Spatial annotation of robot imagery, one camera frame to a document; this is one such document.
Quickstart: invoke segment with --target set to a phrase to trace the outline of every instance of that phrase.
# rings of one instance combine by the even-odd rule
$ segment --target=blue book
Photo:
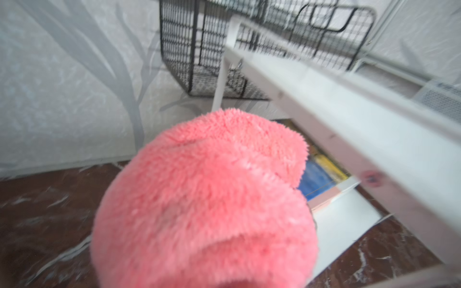
[[[306,170],[298,189],[308,201],[335,186],[336,183],[320,165],[313,160],[306,161]]]

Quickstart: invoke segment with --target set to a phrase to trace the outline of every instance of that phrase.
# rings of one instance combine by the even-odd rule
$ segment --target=metal mesh container
[[[341,70],[351,68],[375,21],[372,9],[337,0],[160,0],[162,58],[190,96],[213,96],[235,13],[290,40],[314,62]],[[239,41],[244,49],[271,49],[255,33]],[[266,99],[237,69],[229,72],[224,97]]]

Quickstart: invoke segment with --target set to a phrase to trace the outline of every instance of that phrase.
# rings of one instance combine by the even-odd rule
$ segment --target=white shelving unit
[[[277,53],[239,49],[238,35],[248,30],[275,45]],[[446,264],[426,271],[433,275],[426,281],[430,286],[419,287],[460,276],[459,124],[357,74],[317,66],[295,43],[244,18],[232,18],[224,51],[213,111],[221,106],[229,69],[240,69],[317,144],[362,178],[367,191]],[[352,214],[351,209],[365,215],[365,204],[341,199],[335,201],[335,209],[319,212],[320,230],[333,229],[339,222],[334,219]],[[358,219],[350,221],[349,230],[361,228],[341,243],[328,244],[328,235],[319,236],[319,261],[325,259],[325,250],[338,245],[339,256],[371,227]],[[418,277],[397,278],[382,287],[403,287]]]

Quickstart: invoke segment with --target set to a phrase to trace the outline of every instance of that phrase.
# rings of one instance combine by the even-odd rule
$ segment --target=pink plush toy
[[[307,146],[240,110],[209,113],[149,143],[98,209],[102,288],[301,288],[317,257],[300,191]]]

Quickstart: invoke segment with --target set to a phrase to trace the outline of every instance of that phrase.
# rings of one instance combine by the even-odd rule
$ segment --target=dark marble floor
[[[0,260],[17,287],[98,287],[89,260],[91,227],[105,189],[125,164],[0,182]],[[365,191],[361,192],[373,203]],[[362,287],[438,263],[408,230],[389,217],[371,228],[308,287]]]

